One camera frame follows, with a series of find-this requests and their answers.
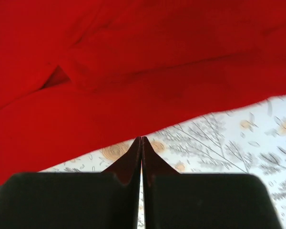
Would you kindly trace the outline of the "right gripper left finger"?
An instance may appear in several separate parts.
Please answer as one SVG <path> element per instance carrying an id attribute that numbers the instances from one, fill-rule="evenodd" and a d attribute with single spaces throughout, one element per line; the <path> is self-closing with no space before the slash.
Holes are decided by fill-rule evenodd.
<path id="1" fill-rule="evenodd" d="M 0 229 L 134 229 L 141 139 L 104 171 L 11 176 L 0 189 Z"/>

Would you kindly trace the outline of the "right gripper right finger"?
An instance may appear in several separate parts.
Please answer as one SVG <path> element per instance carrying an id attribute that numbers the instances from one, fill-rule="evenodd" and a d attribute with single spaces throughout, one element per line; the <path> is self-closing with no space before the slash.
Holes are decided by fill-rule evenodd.
<path id="1" fill-rule="evenodd" d="M 148 229 L 279 229 L 260 178 L 242 173 L 181 174 L 142 138 L 145 227 Z"/>

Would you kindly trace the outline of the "red t shirt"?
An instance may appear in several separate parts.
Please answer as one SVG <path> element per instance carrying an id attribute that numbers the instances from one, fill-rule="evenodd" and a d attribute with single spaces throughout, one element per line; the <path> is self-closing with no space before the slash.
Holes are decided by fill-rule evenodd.
<path id="1" fill-rule="evenodd" d="M 0 0 L 0 185 L 286 94 L 286 0 Z"/>

